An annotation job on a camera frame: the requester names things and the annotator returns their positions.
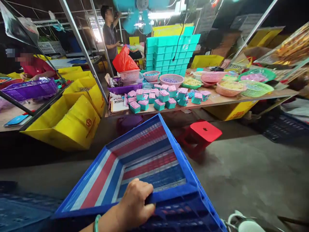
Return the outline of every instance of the pink plastic basket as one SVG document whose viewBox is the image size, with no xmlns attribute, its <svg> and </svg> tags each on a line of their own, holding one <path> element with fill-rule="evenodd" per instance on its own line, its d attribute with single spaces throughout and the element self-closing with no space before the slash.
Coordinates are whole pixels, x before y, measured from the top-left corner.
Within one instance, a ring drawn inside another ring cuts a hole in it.
<svg viewBox="0 0 309 232">
<path fill-rule="evenodd" d="M 159 71 L 149 71 L 149 72 L 143 73 L 144 78 L 148 82 L 156 82 L 156 81 L 158 81 L 159 75 L 160 75 Z"/>
<path fill-rule="evenodd" d="M 162 80 L 163 78 L 173 78 L 173 79 L 176 79 L 178 82 L 176 83 L 166 82 Z M 184 82 L 184 78 L 177 74 L 164 74 L 164 75 L 161 75 L 159 79 L 160 79 L 161 84 L 174 85 L 176 88 L 179 88 L 180 85 Z"/>
<path fill-rule="evenodd" d="M 120 72 L 120 78 L 123 81 L 135 81 L 139 78 L 139 69 L 137 70 L 130 70 L 125 72 Z"/>
<path fill-rule="evenodd" d="M 220 85 L 220 83 L 217 83 L 216 92 L 222 96 L 226 97 L 233 97 L 239 94 L 240 92 L 243 92 L 247 89 L 247 87 L 244 85 L 244 88 L 242 90 L 233 90 L 229 88 L 225 88 Z"/>
<path fill-rule="evenodd" d="M 219 82 L 228 72 L 203 72 L 201 80 L 204 82 Z"/>
</svg>

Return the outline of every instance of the red plastic stool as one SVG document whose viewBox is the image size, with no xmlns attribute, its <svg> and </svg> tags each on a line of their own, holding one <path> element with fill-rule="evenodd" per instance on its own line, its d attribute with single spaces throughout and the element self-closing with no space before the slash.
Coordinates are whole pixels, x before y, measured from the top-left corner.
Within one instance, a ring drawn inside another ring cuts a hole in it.
<svg viewBox="0 0 309 232">
<path fill-rule="evenodd" d="M 205 150 L 205 148 L 219 138 L 222 135 L 222 131 L 220 131 L 215 126 L 211 125 L 209 122 L 206 121 L 197 121 L 192 123 L 186 131 L 177 137 L 177 141 L 184 145 L 189 157 L 195 161 L 201 160 L 201 153 Z M 195 143 L 197 143 L 196 147 L 193 147 L 186 141 L 188 136 L 193 137 Z"/>
</svg>

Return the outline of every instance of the electric fan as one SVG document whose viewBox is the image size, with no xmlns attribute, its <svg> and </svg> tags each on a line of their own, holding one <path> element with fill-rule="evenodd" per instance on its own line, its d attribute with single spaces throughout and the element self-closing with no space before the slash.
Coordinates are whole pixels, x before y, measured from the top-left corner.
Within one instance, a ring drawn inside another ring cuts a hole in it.
<svg viewBox="0 0 309 232">
<path fill-rule="evenodd" d="M 138 23 L 140 11 L 142 11 L 141 16 L 144 23 L 143 34 L 149 34 L 151 25 L 148 11 L 166 10 L 169 4 L 168 0 L 113 0 L 113 2 L 118 11 L 128 12 L 128 18 L 123 27 L 129 34 L 133 34 L 135 31 L 135 24 Z"/>
</svg>

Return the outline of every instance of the wooden table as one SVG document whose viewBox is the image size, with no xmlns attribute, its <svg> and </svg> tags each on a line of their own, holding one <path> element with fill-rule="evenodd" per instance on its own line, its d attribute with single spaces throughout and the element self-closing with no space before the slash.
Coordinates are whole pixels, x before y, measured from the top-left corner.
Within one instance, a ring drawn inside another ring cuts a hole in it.
<svg viewBox="0 0 309 232">
<path fill-rule="evenodd" d="M 24 106 L 30 110 L 37 110 L 40 108 L 44 102 L 34 102 L 32 100 L 29 100 L 28 103 L 24 104 Z M 21 126 L 17 127 L 3 127 L 4 124 L 6 124 L 8 121 L 13 119 L 14 117 L 18 115 L 22 115 L 25 113 L 23 110 L 19 109 L 17 106 L 13 106 L 12 108 L 1 110 L 0 111 L 0 132 L 6 132 L 6 131 L 18 131 Z"/>
<path fill-rule="evenodd" d="M 240 103 L 240 102 L 246 102 L 246 101 L 249 102 L 249 101 L 271 99 L 271 98 L 283 98 L 279 103 L 281 104 L 282 102 L 286 101 L 290 97 L 293 97 L 298 94 L 298 92 L 294 90 L 284 89 L 280 91 L 275 90 L 271 94 L 265 94 L 264 96 L 258 97 L 258 98 L 245 97 L 240 94 L 237 95 L 236 97 L 224 97 L 224 96 L 219 95 L 213 87 L 211 88 L 200 87 L 198 90 L 199 91 L 208 90 L 209 92 L 211 92 L 211 95 L 209 96 L 208 100 L 203 101 L 199 105 L 192 103 L 191 100 L 189 99 L 189 103 L 185 107 L 176 105 L 174 109 L 165 108 L 164 110 L 158 111 L 154 108 L 154 104 L 150 104 L 148 110 L 140 111 L 137 114 L 144 115 L 144 114 L 153 114 L 153 113 L 159 113 L 159 112 L 179 111 L 179 110 L 184 110 L 184 109 L 195 109 L 195 108 L 201 108 L 201 107 L 207 107 L 207 106 L 226 105 L 226 104 Z M 110 111 L 106 111 L 105 117 L 121 118 L 129 114 L 134 114 L 134 113 L 130 110 L 123 111 L 120 113 L 111 113 Z"/>
</svg>

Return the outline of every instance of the purple basket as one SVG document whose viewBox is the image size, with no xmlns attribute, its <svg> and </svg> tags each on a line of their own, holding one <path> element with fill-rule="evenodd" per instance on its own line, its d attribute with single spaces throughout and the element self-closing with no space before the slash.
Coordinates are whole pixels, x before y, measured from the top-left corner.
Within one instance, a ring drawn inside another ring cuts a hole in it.
<svg viewBox="0 0 309 232">
<path fill-rule="evenodd" d="M 58 91 L 57 85 L 53 78 L 48 82 L 31 81 L 12 84 L 2 90 L 16 101 L 24 101 L 30 98 L 54 95 Z"/>
<path fill-rule="evenodd" d="M 125 94 L 132 90 L 138 90 L 143 87 L 143 84 L 137 84 L 137 85 L 128 85 L 128 86 L 122 86 L 122 87 L 114 87 L 114 88 L 108 88 L 110 92 L 113 92 L 114 94 Z"/>
</svg>

